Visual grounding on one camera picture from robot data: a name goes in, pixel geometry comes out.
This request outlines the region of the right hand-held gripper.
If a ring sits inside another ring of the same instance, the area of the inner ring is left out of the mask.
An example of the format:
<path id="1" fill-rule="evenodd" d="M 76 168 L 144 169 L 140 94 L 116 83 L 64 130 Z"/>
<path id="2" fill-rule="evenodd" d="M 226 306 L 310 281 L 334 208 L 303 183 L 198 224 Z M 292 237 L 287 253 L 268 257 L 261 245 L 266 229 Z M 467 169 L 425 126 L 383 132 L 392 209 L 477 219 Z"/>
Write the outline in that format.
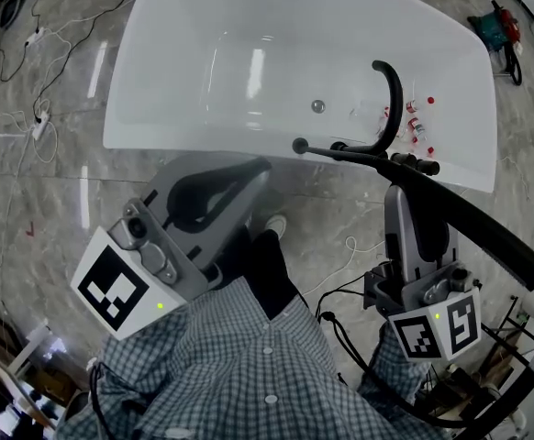
<path id="1" fill-rule="evenodd" d="M 472 273 L 454 262 L 458 232 L 452 227 L 422 231 L 417 246 L 406 194 L 391 185 L 384 198 L 384 233 L 386 257 L 404 283 L 413 281 L 402 290 L 404 311 L 388 317 L 406 359 L 454 360 L 481 339 L 479 288 Z M 418 280 L 416 270 L 427 276 Z"/>

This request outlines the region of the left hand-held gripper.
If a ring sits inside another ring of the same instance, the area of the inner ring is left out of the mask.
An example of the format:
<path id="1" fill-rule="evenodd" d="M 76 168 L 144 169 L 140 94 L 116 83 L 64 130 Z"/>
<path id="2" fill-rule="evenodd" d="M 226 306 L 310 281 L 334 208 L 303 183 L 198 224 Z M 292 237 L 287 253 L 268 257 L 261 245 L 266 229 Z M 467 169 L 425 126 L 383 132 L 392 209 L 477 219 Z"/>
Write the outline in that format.
<path id="1" fill-rule="evenodd" d="M 73 291 L 123 340 L 215 289 L 223 275 L 209 266 L 250 218 L 271 168 L 263 157 L 226 152 L 171 160 L 149 182 L 143 202 L 129 201 L 110 229 L 95 230 Z M 174 241 L 158 222 L 172 227 Z"/>

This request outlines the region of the person's left forearm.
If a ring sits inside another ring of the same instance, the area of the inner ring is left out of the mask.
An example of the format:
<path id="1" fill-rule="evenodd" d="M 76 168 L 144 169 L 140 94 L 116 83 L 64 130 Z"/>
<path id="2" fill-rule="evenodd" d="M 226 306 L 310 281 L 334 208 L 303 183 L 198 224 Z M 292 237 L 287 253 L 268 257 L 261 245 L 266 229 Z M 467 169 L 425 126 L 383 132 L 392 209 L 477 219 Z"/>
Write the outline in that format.
<path id="1" fill-rule="evenodd" d="M 190 303 L 123 340 L 110 336 L 97 362 L 106 374 L 134 391 L 152 392 L 168 377 L 166 365 L 185 335 L 195 306 Z"/>

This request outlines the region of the person's right forearm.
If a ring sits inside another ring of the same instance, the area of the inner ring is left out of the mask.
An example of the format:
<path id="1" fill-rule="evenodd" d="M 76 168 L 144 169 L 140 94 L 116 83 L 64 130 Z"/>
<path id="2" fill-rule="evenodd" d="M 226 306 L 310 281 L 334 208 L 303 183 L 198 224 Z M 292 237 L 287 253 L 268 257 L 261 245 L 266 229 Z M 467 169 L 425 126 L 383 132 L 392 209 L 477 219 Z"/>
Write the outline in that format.
<path id="1" fill-rule="evenodd" d="M 428 361 L 407 361 L 392 326 L 389 323 L 382 325 L 369 367 L 401 399 L 414 404 L 417 392 L 427 380 L 430 366 Z M 384 417 L 406 414 L 367 374 L 362 375 L 357 392 Z"/>

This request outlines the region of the white bathtub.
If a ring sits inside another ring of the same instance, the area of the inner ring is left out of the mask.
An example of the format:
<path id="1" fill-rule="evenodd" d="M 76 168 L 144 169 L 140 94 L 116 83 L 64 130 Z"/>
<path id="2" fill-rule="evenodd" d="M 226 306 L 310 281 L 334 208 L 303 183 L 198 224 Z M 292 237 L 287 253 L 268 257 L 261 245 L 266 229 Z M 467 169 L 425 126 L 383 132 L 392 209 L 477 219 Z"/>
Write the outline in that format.
<path id="1" fill-rule="evenodd" d="M 361 101 L 390 105 L 375 60 L 395 69 L 404 104 L 424 103 L 427 140 L 395 140 L 393 150 L 437 161 L 441 182 L 491 192 L 490 58 L 469 29 L 419 0 L 136 0 L 103 143 L 280 158 L 294 156 L 296 138 L 371 145 L 348 116 Z M 324 113 L 312 111 L 315 100 Z"/>

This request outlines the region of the person's white shoe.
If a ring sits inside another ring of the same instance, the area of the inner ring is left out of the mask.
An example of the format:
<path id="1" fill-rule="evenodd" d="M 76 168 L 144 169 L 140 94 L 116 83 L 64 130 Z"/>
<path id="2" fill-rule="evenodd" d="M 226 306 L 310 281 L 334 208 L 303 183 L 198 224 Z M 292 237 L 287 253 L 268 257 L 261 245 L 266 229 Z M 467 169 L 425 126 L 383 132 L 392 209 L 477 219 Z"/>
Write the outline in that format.
<path id="1" fill-rule="evenodd" d="M 282 214 L 275 214 L 271 216 L 265 223 L 265 232 L 274 232 L 278 240 L 281 240 L 284 236 L 287 226 L 287 219 Z"/>

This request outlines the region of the person's black trouser leg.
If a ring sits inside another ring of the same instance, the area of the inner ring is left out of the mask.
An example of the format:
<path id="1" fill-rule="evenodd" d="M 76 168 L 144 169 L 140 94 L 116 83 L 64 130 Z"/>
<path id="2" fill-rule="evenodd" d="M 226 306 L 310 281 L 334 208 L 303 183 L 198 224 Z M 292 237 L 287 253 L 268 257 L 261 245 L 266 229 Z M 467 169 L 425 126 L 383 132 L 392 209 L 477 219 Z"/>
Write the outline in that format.
<path id="1" fill-rule="evenodd" d="M 245 252 L 243 275 L 269 320 L 299 295 L 288 276 L 280 238 L 271 229 L 259 234 Z"/>

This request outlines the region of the group of small plastic bottles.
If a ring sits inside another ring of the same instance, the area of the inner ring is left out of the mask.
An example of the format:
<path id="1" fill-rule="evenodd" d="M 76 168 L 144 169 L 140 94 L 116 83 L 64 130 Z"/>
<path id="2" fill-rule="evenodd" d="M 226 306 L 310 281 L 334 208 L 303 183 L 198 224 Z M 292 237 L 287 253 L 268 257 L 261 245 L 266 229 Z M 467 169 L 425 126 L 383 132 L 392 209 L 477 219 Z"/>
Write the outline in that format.
<path id="1" fill-rule="evenodd" d="M 416 97 L 407 97 L 395 135 L 396 141 L 417 144 L 427 140 L 427 130 L 422 119 L 423 107 L 424 103 L 420 103 Z M 391 107 L 388 103 L 361 101 L 349 111 L 348 119 L 359 133 L 363 133 L 367 143 L 373 143 L 385 133 L 390 114 Z"/>

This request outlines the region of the black curved faucet spout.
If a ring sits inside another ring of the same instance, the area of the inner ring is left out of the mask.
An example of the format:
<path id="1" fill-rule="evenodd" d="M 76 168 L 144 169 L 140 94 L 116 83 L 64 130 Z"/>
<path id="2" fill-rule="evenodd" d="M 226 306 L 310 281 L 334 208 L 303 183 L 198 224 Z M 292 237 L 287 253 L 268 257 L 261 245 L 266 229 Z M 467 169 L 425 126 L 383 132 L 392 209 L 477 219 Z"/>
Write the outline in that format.
<path id="1" fill-rule="evenodd" d="M 404 110 L 402 83 L 395 69 L 389 63 L 382 60 L 374 60 L 372 62 L 372 68 L 375 71 L 380 72 L 385 77 L 389 88 L 389 114 L 387 120 L 385 121 L 384 131 L 382 132 L 381 136 L 378 137 L 377 141 L 372 145 L 349 147 L 345 143 L 335 142 L 331 145 L 332 150 L 379 156 L 386 152 L 395 140 L 402 121 Z"/>

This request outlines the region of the black metal rack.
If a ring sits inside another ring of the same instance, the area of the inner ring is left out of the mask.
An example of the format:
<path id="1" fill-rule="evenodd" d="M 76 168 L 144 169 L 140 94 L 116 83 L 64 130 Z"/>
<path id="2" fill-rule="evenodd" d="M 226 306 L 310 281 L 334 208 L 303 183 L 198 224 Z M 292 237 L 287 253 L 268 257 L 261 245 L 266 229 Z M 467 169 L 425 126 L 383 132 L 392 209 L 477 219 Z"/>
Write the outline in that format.
<path id="1" fill-rule="evenodd" d="M 506 365 L 507 375 L 498 385 L 499 388 L 504 386 L 506 388 L 504 392 L 490 391 L 495 400 L 475 418 L 476 432 L 471 433 L 471 429 L 467 432 L 472 440 L 487 438 L 534 390 L 534 347 L 526 353 L 520 353 L 517 347 L 512 345 L 515 336 L 526 336 L 534 342 L 534 335 L 528 330 L 529 317 L 520 309 L 519 298 L 512 296 L 511 301 L 506 317 L 497 328 L 482 324 L 482 330 L 493 340 L 493 345 L 479 368 L 479 374 L 483 380 L 487 380 L 489 373 L 497 368 L 497 359 L 498 364 L 502 364 L 512 358 L 519 364 L 521 370 L 513 374 L 511 363 Z"/>

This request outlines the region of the person's checked shirt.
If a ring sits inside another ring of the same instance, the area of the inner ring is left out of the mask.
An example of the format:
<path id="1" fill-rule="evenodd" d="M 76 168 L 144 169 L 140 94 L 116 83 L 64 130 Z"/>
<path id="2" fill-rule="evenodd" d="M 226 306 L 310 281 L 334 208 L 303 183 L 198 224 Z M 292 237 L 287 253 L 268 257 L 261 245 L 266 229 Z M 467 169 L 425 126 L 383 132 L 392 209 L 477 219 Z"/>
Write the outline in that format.
<path id="1" fill-rule="evenodd" d="M 384 417 L 337 375 L 317 320 L 295 297 L 269 320 L 237 279 L 191 302 L 185 335 L 152 392 L 106 374 L 96 406 L 57 440 L 444 440 L 409 414 Z"/>

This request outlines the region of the teal and red vacuum cleaner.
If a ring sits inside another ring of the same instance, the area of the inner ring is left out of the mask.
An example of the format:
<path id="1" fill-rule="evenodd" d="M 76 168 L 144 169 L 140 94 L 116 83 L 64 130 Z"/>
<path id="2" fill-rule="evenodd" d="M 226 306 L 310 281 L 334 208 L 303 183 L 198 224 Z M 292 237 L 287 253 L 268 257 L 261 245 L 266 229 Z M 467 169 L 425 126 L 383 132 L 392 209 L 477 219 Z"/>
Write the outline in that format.
<path id="1" fill-rule="evenodd" d="M 521 67 L 515 47 L 520 43 L 517 19 L 511 12 L 492 0 L 493 11 L 484 16 L 468 16 L 467 21 L 489 52 L 504 51 L 506 67 L 503 75 L 511 78 L 516 86 L 523 82 Z"/>

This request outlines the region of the white shelf frame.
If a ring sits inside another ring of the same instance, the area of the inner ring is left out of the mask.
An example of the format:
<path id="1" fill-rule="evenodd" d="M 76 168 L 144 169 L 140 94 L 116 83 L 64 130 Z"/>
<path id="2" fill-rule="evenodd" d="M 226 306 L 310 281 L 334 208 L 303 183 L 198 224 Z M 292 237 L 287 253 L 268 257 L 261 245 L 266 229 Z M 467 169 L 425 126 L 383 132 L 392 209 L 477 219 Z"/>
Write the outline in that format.
<path id="1" fill-rule="evenodd" d="M 5 372 L 11 377 L 19 376 L 32 354 L 52 336 L 49 320 L 43 319 L 27 336 L 27 343 L 19 350 L 18 354 L 6 366 Z"/>

